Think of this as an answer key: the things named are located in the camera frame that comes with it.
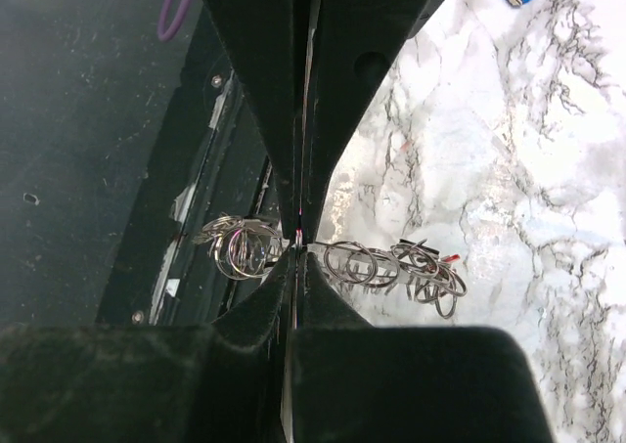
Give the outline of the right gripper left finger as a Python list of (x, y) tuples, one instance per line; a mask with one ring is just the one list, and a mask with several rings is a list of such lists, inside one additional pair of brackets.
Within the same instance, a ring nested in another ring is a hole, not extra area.
[(283, 442), (296, 255), (209, 325), (1, 333), (5, 442)]

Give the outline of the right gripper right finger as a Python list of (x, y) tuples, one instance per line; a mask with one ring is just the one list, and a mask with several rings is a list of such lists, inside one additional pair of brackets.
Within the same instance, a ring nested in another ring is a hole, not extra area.
[(524, 352), (482, 326), (376, 328), (294, 249), (281, 258), (289, 442), (550, 442)]

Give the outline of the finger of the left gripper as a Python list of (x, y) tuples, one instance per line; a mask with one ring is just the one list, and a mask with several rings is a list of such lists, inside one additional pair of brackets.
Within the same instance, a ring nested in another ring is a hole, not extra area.
[(306, 0), (203, 0), (273, 166), (283, 233), (297, 229), (295, 172)]
[(300, 159), (300, 239), (317, 236), (331, 176), (432, 0), (312, 0)]

